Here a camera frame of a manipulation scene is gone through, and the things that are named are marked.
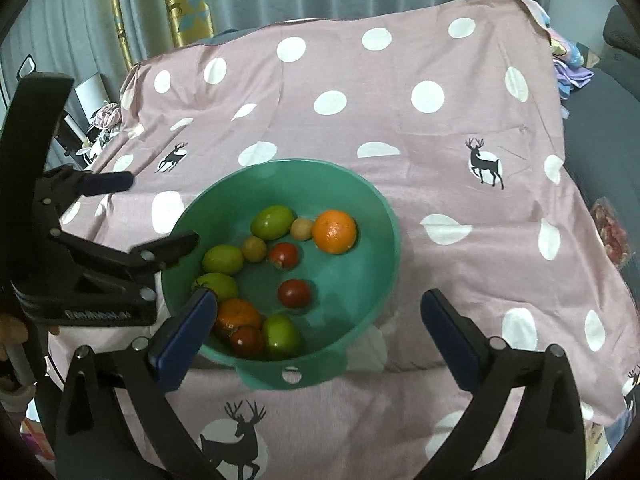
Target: dark red tomato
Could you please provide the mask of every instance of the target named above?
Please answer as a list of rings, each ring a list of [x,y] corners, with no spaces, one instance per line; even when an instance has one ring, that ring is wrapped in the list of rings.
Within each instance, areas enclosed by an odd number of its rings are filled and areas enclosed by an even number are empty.
[[[311,289],[304,280],[287,280],[278,289],[278,300],[288,308],[302,308],[311,301]]]
[[[298,250],[294,244],[280,242],[271,248],[268,258],[276,269],[293,269],[298,264]]]
[[[242,359],[259,359],[264,354],[262,332],[255,326],[244,325],[229,338],[234,354]]]

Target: yellow curtain panel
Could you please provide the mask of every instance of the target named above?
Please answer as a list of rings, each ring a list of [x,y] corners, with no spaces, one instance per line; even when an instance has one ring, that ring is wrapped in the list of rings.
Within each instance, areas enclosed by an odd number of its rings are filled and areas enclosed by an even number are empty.
[[[174,46],[185,46],[215,34],[205,0],[165,0]]]
[[[111,0],[111,9],[113,10],[113,19],[116,24],[116,31],[118,33],[118,41],[120,42],[122,57],[124,58],[124,63],[127,67],[127,70],[131,70],[131,67],[133,66],[133,60],[131,59],[129,43],[127,43],[127,35],[124,31],[124,22],[122,21],[120,0]]]

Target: bedspread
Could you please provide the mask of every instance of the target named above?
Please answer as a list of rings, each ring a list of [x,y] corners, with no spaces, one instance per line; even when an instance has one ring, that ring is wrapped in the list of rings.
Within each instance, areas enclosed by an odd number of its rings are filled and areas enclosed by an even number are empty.
[[[274,157],[350,168],[399,218],[398,283],[350,349],[349,372],[294,392],[252,392],[233,371],[206,367],[168,396],[227,478],[238,468],[252,479],[412,478],[470,399],[420,321],[432,287],[515,348],[562,345],[585,420],[608,425],[625,409],[636,311],[562,168],[549,35],[521,0],[276,24],[182,48],[137,64],[122,107],[122,132],[94,170],[129,170],[136,183],[81,198],[62,219],[70,232],[128,249],[170,232],[221,177]],[[153,329],[63,329],[51,351],[60,368],[79,344],[117,348]],[[499,450],[517,401],[515,392],[480,463]],[[266,414],[235,437],[234,405],[236,418]],[[217,442],[253,435],[255,452],[220,455]]]

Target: green bowl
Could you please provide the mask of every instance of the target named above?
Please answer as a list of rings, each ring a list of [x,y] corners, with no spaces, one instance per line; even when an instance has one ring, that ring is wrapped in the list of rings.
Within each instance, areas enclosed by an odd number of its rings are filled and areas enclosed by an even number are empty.
[[[398,220],[384,197],[353,171],[320,160],[272,160],[250,166],[209,187],[177,221],[173,233],[193,230],[200,242],[178,266],[162,272],[169,312],[176,314],[189,298],[191,283],[202,274],[204,253],[218,244],[240,246],[254,216],[272,205],[285,205],[296,216],[310,219],[339,209],[358,225],[358,240],[347,253],[326,254],[313,240],[297,242],[287,236],[268,245],[295,243],[300,251],[295,268],[281,271],[266,262],[246,262],[234,276],[240,297],[263,315],[286,311],[305,339],[305,351],[286,361],[251,361],[234,357],[210,336],[200,353],[235,367],[250,388],[290,390],[319,384],[346,370],[347,346],[380,314],[396,282],[400,236]],[[314,300],[301,312],[284,309],[276,297],[280,283],[291,278],[313,284]]]

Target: metal screw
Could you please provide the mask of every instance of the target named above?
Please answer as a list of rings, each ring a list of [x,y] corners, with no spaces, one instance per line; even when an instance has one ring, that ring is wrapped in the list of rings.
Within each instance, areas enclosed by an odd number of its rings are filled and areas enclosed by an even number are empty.
[[[489,338],[489,346],[494,350],[504,350],[507,348],[507,342],[501,337],[494,336]]]
[[[144,286],[140,289],[140,298],[145,301],[153,301],[156,298],[156,293],[148,288],[148,286]]]
[[[560,345],[553,344],[549,347],[550,352],[556,357],[562,357],[564,355],[564,350]]]
[[[82,345],[79,349],[76,350],[76,357],[78,359],[82,359],[84,357],[87,357],[89,355],[90,351],[91,351],[91,347],[90,346]]]
[[[131,347],[136,351],[136,352],[140,352],[141,350],[144,350],[146,347],[149,346],[149,339],[147,339],[146,337],[137,337],[133,340],[133,343],[131,343]]]
[[[147,262],[152,262],[153,260],[156,259],[156,255],[153,254],[151,251],[142,251],[140,253],[140,258],[142,258],[143,260],[145,260]]]

